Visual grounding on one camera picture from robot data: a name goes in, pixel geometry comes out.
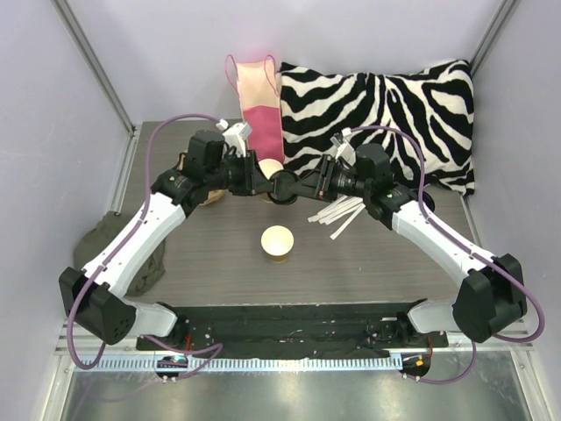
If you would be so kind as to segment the black plastic cup lid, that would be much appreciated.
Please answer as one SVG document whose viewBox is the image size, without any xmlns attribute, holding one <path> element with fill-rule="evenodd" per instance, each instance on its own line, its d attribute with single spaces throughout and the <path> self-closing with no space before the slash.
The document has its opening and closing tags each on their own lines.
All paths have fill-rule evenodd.
<svg viewBox="0 0 561 421">
<path fill-rule="evenodd" d="M 274 204 L 290 205 L 298 198 L 298 195 L 292 193 L 290 190 L 298 181 L 298 175 L 292 171 L 286 169 L 277 171 L 269 178 L 273 190 L 266 195 Z"/>
</svg>

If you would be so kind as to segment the single brown paper cup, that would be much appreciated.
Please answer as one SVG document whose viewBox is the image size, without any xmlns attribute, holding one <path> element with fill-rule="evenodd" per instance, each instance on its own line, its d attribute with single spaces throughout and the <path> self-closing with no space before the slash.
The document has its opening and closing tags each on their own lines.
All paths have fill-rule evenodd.
<svg viewBox="0 0 561 421">
<path fill-rule="evenodd" d="M 273 225 L 261 235 L 260 244 L 265 255 L 274 262 L 285 261 L 293 249 L 295 238 L 285 226 Z"/>
</svg>

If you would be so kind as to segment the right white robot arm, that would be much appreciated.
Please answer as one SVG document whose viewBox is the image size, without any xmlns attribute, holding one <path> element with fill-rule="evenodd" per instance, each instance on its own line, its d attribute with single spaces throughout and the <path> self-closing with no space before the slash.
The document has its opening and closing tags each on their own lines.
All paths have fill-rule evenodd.
<svg viewBox="0 0 561 421">
<path fill-rule="evenodd" d="M 395 326 L 403 345 L 416 346 L 428 332 L 452 329 L 483 343 L 526 314 L 525 295 L 508 280 L 522 280 L 518 260 L 481 249 L 425 208 L 420 193 L 394 181 L 381 146 L 361 146 L 351 168 L 324 155 L 288 192 L 325 202 L 340 195 L 361 198 L 372 218 L 422 249 L 458 285 L 451 302 L 425 299 L 408 310 Z"/>
</svg>

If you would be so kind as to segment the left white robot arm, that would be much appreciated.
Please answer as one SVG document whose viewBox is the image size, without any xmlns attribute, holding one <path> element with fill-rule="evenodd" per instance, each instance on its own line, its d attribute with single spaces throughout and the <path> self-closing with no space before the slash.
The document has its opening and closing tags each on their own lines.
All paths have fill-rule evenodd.
<svg viewBox="0 0 561 421">
<path fill-rule="evenodd" d="M 247 123 L 237 123 L 224 132 L 197 132 L 177 163 L 150 185 L 139 211 L 110 244 L 82 269 L 64 270 L 59 284 L 68 334 L 79 325 L 106 345 L 128 335 L 156 336 L 169 350 L 185 343 L 187 329 L 171 307 L 132 303 L 124 297 L 160 243 L 210 192 L 258 196 L 272 191 L 256 153 L 247 145 L 251 131 Z"/>
</svg>

